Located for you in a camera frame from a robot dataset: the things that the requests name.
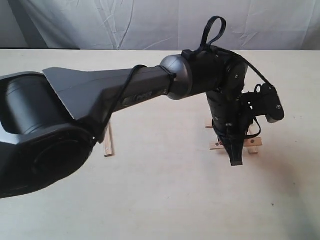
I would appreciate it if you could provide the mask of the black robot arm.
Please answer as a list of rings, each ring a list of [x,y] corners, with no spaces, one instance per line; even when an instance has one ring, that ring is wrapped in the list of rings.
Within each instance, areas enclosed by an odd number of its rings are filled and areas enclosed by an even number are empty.
[[[34,193],[81,168],[113,113],[160,96],[181,100],[235,88],[247,66],[225,53],[165,57],[157,66],[80,71],[50,67],[0,78],[0,196]]]

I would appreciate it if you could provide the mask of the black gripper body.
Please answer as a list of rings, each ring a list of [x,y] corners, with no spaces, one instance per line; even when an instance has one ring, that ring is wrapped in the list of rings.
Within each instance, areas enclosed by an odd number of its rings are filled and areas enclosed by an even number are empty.
[[[212,115],[212,125],[219,141],[243,141],[250,126],[248,108],[239,96],[229,97],[221,91],[206,93]]]

